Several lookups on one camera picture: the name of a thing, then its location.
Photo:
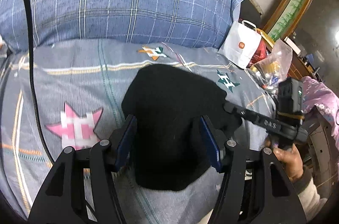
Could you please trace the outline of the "person's right hand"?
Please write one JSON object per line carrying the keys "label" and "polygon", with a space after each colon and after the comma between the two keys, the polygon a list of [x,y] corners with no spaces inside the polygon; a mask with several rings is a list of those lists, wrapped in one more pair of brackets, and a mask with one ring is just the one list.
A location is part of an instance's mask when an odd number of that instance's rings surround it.
{"label": "person's right hand", "polygon": [[265,146],[270,147],[276,158],[284,165],[286,175],[291,182],[296,182],[302,177],[303,162],[295,144],[292,144],[288,150],[284,150],[272,145],[270,140],[266,140]]}

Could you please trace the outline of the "white sleeve forearm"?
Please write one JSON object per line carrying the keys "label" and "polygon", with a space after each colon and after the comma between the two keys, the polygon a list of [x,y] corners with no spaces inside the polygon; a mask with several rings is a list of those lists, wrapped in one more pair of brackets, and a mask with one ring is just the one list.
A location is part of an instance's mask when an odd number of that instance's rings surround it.
{"label": "white sleeve forearm", "polygon": [[320,212],[328,200],[320,197],[311,172],[307,167],[303,167],[302,176],[292,182],[292,185],[296,190],[306,219],[310,222]]}

